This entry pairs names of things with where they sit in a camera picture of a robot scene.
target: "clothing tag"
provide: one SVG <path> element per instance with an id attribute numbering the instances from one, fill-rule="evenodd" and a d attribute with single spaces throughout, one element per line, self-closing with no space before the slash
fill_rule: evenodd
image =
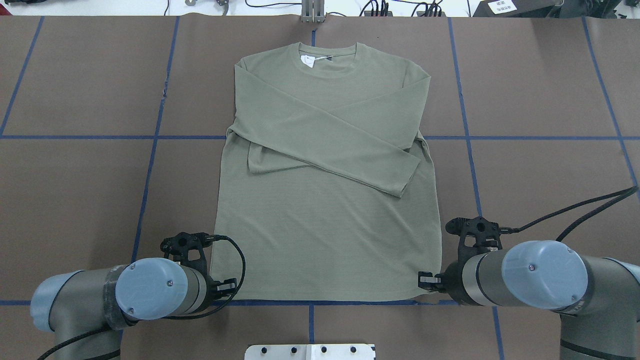
<path id="1" fill-rule="evenodd" d="M 516 6 L 513 4 L 512 0 L 494 1 L 492 3 L 487 3 L 487 5 L 489 5 L 491 11 L 493 11 L 493 13 L 496 15 L 499 13 L 508 13 L 518 10 L 518 8 L 516 8 Z"/>
<path id="2" fill-rule="evenodd" d="M 310 68 L 313 68 L 314 64 L 316 63 L 316 58 L 309 55 L 300 55 L 300 60 L 302 60 L 302 63 Z"/>

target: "grid line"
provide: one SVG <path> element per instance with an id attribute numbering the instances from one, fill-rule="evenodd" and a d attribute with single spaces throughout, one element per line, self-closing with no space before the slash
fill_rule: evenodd
<path id="1" fill-rule="evenodd" d="M 616 114 L 613 111 L 613 107 L 611 106 L 611 100 L 609 98 L 609 93 L 607 92 L 607 87 L 604 85 L 604 80 L 602 79 L 602 73 L 600 73 L 600 67 L 598 66 L 598 60 L 596 59 L 595 52 L 593 51 L 593 44 L 591 43 L 591 35 L 589 34 L 589 26 L 587 24 L 587 18 L 584 16 L 582 17 L 582 27 L 584 28 L 584 36 L 586 37 L 587 46 L 589 47 L 589 53 L 591 55 L 591 61 L 593 62 L 593 68 L 595 69 L 596 75 L 598 76 L 598 82 L 600 83 L 600 88 L 602 89 L 602 95 L 604 96 L 605 102 L 607 103 L 607 109 L 609 110 L 611 121 L 613 121 L 613 127 L 616 129 L 616 134 L 618 135 L 618 141 L 620 142 L 620 147 L 622 148 L 622 153 L 625 157 L 625 162 L 627 163 L 627 169 L 629 170 L 629 174 L 631 175 L 631 181 L 635 186 L 637 186 L 638 182 L 636 179 L 636 172 L 634 171 L 633 165 L 631 165 L 631 159 L 629 158 L 629 154 L 627 152 L 627 146 L 625 145 L 625 141 L 622 137 L 622 132 L 620 131 L 618 119 L 616 118 Z M 640 192 L 637 193 L 636 195 L 640 200 Z"/>
<path id="2" fill-rule="evenodd" d="M 133 242 L 133 251 L 131 252 L 131 262 L 133 263 L 138 257 L 138 246 L 140 245 L 140 236 L 142 234 L 142 219 L 145 216 L 145 210 L 147 208 L 147 198 L 149 195 L 149 182 L 151 180 L 151 171 L 154 167 L 154 160 L 156 159 L 156 149 L 158 145 L 158 138 L 160 134 L 160 125 L 162 124 L 162 115 L 164 112 L 164 104 L 166 102 L 166 92 L 169 87 L 169 76 L 171 74 L 171 64 L 173 61 L 173 52 L 175 50 L 175 40 L 178 35 L 178 26 L 180 25 L 180 17 L 175 17 L 175 25 L 173 26 L 173 39 L 171 41 L 171 50 L 169 51 L 169 60 L 166 65 L 166 78 L 164 79 L 163 97 L 160 100 L 160 108 L 158 109 L 158 119 L 156 122 L 156 133 L 154 134 L 154 143 L 151 146 L 151 156 L 149 157 L 149 167 L 147 169 L 147 178 L 145 180 L 145 189 L 142 193 L 142 204 L 140 205 L 140 215 L 138 216 L 138 227 L 136 229 L 136 237 Z"/>
<path id="3" fill-rule="evenodd" d="M 471 180 L 474 185 L 474 195 L 476 196 L 476 209 L 478 216 L 482 216 L 482 205 L 480 203 L 480 191 L 478 190 L 478 182 L 476 177 L 476 164 L 474 163 L 473 149 L 471 148 L 471 136 L 469 134 L 469 126 L 467 122 L 467 109 L 465 107 L 465 98 L 462 94 L 462 80 L 460 79 L 460 67 L 458 65 L 458 53 L 456 52 L 456 39 L 453 33 L 453 21 L 448 17 L 449 38 L 451 39 L 451 52 L 453 55 L 453 65 L 456 71 L 456 82 L 458 83 L 458 98 L 460 99 L 460 111 L 462 114 L 462 123 L 465 127 L 465 140 L 467 142 L 467 154 L 469 157 L 469 167 L 471 168 Z M 498 347 L 498 355 L 500 360 L 504 360 L 504 349 L 502 347 L 502 333 L 500 332 L 500 318 L 498 317 L 498 308 L 492 307 L 493 326 L 495 328 L 495 338 Z"/>
<path id="4" fill-rule="evenodd" d="M 38 22 L 38 27 L 36 28 L 36 32 L 33 34 L 33 39 L 31 40 L 31 45 L 29 46 L 29 51 L 27 52 L 27 56 L 24 58 L 24 63 L 22 64 L 20 75 L 18 75 L 18 80 L 15 82 L 15 87 L 13 88 L 13 93 L 11 94 L 9 105 L 7 105 L 6 107 L 6 112 L 4 113 L 4 119 L 2 121 L 2 125 L 0 125 L 0 136 L 4 133 L 4 129 L 6 128 L 6 123 L 9 121 L 9 115 L 11 114 L 11 108 L 13 107 L 13 102 L 15 101 L 15 97 L 18 95 L 18 90 L 20 89 L 20 84 L 22 83 L 22 78 L 24 77 L 24 73 L 25 71 L 27 71 L 27 65 L 29 65 L 29 59 L 31 59 L 31 54 L 33 54 L 33 48 L 36 46 L 36 41 L 38 40 L 38 35 L 40 34 L 40 29 L 42 29 L 43 22 L 44 22 L 44 16 L 41 16 L 40 21 Z"/>
<path id="5" fill-rule="evenodd" d="M 222 305 L 224 301 L 216 301 L 212 307 Z M 29 306 L 30 300 L 0 300 L 0 306 Z M 329 301 L 329 300 L 233 300 L 227 306 L 458 306 L 453 300 L 440 300 L 437 303 L 416 300 L 396 301 Z"/>
<path id="6" fill-rule="evenodd" d="M 425 140 L 638 141 L 640 136 L 427 135 Z M 226 140 L 226 135 L 0 135 L 6 140 Z"/>
<path id="7" fill-rule="evenodd" d="M 312 305 L 309 305 L 309 343 L 310 344 L 314 344 L 316 343 L 316 335 L 314 334 L 314 327 L 315 327 L 315 321 L 314 321 L 314 317 L 315 317 L 315 308 Z"/>

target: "olive green shirt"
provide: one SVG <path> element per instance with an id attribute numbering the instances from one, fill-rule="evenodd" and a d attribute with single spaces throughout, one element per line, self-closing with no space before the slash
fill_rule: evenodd
<path id="1" fill-rule="evenodd" d="M 236 65 L 215 226 L 246 256 L 236 299 L 425 293 L 417 273 L 438 273 L 442 256 L 433 163 L 418 130 L 430 78 L 360 43 L 296 43 Z M 214 245 L 211 263 L 215 279 L 239 277 L 229 244 Z"/>

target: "black cable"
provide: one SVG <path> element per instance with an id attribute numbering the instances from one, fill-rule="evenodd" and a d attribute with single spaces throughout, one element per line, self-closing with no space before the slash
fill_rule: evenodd
<path id="1" fill-rule="evenodd" d="M 207 313 L 202 313 L 202 314 L 197 314 L 197 315 L 186 315 L 186 316 L 166 316 L 166 317 L 164 317 L 164 319 L 193 320 L 193 319 L 199 319 L 199 318 L 203 318 L 203 317 L 206 317 L 206 316 L 209 316 L 209 315 L 213 315 L 213 314 L 217 313 L 218 311 L 222 310 L 225 306 L 227 306 L 229 304 L 229 302 L 231 302 L 231 300 L 233 300 L 233 298 L 236 296 L 236 294 L 238 294 L 238 292 L 240 291 L 240 288 L 242 287 L 242 284 L 244 282 L 244 273 L 246 272 L 246 260 L 244 258 L 244 254 L 243 254 L 242 250 L 240 250 L 240 247 L 238 246 L 238 244 L 236 244 L 236 242 L 233 241 L 228 236 L 211 235 L 211 236 L 207 237 L 207 240 L 209 240 L 210 242 L 219 241 L 219 240 L 227 240 L 238 251 L 238 254 L 240 255 L 240 259 L 242 259 L 242 275 L 240 276 L 240 282 L 238 283 L 235 292 L 233 294 L 231 294 L 231 296 L 229 296 L 229 298 L 227 300 L 225 300 L 222 303 L 222 305 L 216 307 L 215 309 L 213 309 L 213 310 L 211 310 L 211 311 L 209 311 Z"/>
<path id="2" fill-rule="evenodd" d="M 560 236 L 558 236 L 558 238 L 556 239 L 557 241 L 562 241 L 564 239 L 564 237 L 571 232 L 573 229 L 575 229 L 578 225 L 580 225 L 581 223 L 583 223 L 584 221 L 586 221 L 588 218 L 592 217 L 593 215 L 598 214 L 599 212 L 603 211 L 604 209 L 608 208 L 609 206 L 612 206 L 613 204 L 617 203 L 618 201 L 632 195 L 633 193 L 635 193 L 638 190 L 637 186 L 632 186 L 628 189 L 624 189 L 624 190 L 620 190 L 618 192 L 614 192 L 614 193 L 610 193 L 607 195 L 603 195 L 603 196 L 599 196 L 599 197 L 594 197 L 593 199 L 589 199 L 589 200 L 585 200 L 585 201 L 581 201 L 578 202 L 577 204 L 568 206 L 564 209 L 560 209 L 558 211 L 555 211 L 551 214 L 545 215 L 537 220 L 534 220 L 530 223 L 528 223 L 527 225 L 524 225 L 522 227 L 516 227 L 516 228 L 510 228 L 510 227 L 501 227 L 500 228 L 500 232 L 502 234 L 513 234 L 513 233 L 519 233 L 520 231 L 524 231 L 530 227 L 532 227 L 533 225 L 536 225 L 548 218 L 552 218 L 556 215 L 560 215 L 562 213 L 566 213 L 569 210 L 573 210 L 575 208 L 579 208 L 583 205 L 587 205 L 587 204 L 591 204 L 592 202 L 596 202 L 596 201 L 600 201 L 600 200 L 605 200 L 605 199 L 610 199 L 612 197 L 615 197 L 615 199 L 610 200 L 608 202 L 606 202 L 605 204 L 602 204 L 601 206 L 597 207 L 596 209 L 594 209 L 593 211 L 590 211 L 589 213 L 587 213 L 586 215 L 584 215 L 583 217 L 580 217 L 578 220 L 574 221 L 571 225 L 569 225 L 569 227 L 567 227 L 562 234 L 560 234 Z"/>
<path id="3" fill-rule="evenodd" d="M 413 8 L 413 11 L 411 12 L 411 16 L 413 17 L 415 15 L 416 10 L 418 10 L 418 7 L 420 5 L 424 5 L 424 12 L 427 12 L 427 9 L 429 8 L 429 4 L 425 3 L 425 2 L 421 2 L 418 3 L 418 5 L 415 6 L 415 8 Z"/>
<path id="4" fill-rule="evenodd" d="M 266 8 L 267 6 L 274 6 L 274 5 L 287 5 L 287 6 L 302 5 L 302 3 L 273 3 L 273 4 L 266 4 L 266 5 L 249 5 L 247 0 L 244 0 L 244 3 L 250 8 Z"/>
<path id="5" fill-rule="evenodd" d="M 376 3 L 376 7 L 378 7 L 378 0 L 369 0 L 369 2 L 364 4 L 364 6 L 362 7 L 362 11 L 360 11 L 360 14 L 358 16 L 362 16 L 362 14 L 364 14 L 364 11 L 367 9 L 367 6 L 369 4 L 371 4 L 371 16 L 374 16 L 373 15 L 375 13 L 374 8 L 373 8 L 373 4 L 374 3 Z"/>
<path id="6" fill-rule="evenodd" d="M 425 11 L 422 15 L 422 17 L 437 17 L 438 16 L 438 9 L 440 9 L 440 11 L 442 11 L 441 7 L 439 6 L 439 4 L 442 2 L 442 0 L 440 0 L 439 3 L 436 3 L 435 0 L 433 0 L 433 2 L 429 5 L 429 8 L 427 9 L 427 11 Z"/>
<path id="7" fill-rule="evenodd" d="M 580 217 L 578 220 L 574 221 L 571 225 L 569 225 L 563 232 L 562 234 L 560 234 L 557 238 L 556 241 L 563 241 L 564 238 L 569 235 L 570 232 L 572 232 L 576 227 L 578 227 L 578 225 L 582 224 L 583 222 L 587 221 L 589 218 L 591 218 L 594 215 L 597 215 L 599 213 L 601 213 L 602 211 L 604 211 L 605 209 L 607 209 L 608 207 L 612 206 L 613 204 L 626 199 L 627 197 L 631 196 L 633 193 L 635 193 L 638 190 L 637 186 L 632 186 L 626 190 L 623 190 L 622 193 L 620 195 L 618 195 L 615 199 L 611 199 L 607 202 L 605 202 L 604 204 L 600 205 L 599 207 L 591 210 L 590 212 L 586 213 L 583 217 Z"/>
<path id="8" fill-rule="evenodd" d="M 63 347 L 66 347 L 67 345 L 71 345 L 71 344 L 73 344 L 73 343 L 75 343 L 77 341 L 80 341 L 80 340 L 84 339 L 84 338 L 88 338 L 91 335 L 100 334 L 101 332 L 105 332 L 105 331 L 108 331 L 108 330 L 111 330 L 111 328 L 108 325 L 105 325 L 103 328 L 87 331 L 84 334 L 80 334 L 78 336 L 70 338 L 69 340 L 62 341 L 61 343 L 59 343 L 56 346 L 54 346 L 54 347 L 50 348 L 49 350 L 47 350 L 44 354 L 42 354 L 38 358 L 38 360 L 44 360 L 47 357 L 49 357 L 51 354 L 53 354 L 54 352 L 60 350 Z M 113 356 L 109 357 L 109 359 L 111 359 L 112 357 L 116 357 L 117 355 L 120 355 L 119 352 L 118 352 L 118 354 L 114 354 Z"/>
<path id="9" fill-rule="evenodd" d="M 599 18 L 604 19 L 603 18 L 604 13 L 607 11 L 607 8 L 609 7 L 609 3 L 610 2 L 611 2 L 611 0 L 607 0 L 607 4 L 602 7 L 602 13 L 600 14 Z"/>

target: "folded sleeve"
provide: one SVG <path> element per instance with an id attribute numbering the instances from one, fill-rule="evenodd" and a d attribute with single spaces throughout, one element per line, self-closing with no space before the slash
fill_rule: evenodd
<path id="1" fill-rule="evenodd" d="M 266 148 L 254 146 L 261 153 L 279 152 L 292 160 L 402 196 L 420 159 L 265 83 L 241 65 L 236 65 L 236 119 L 228 131 Z M 259 156 L 260 152 L 254 151 L 253 155 Z"/>

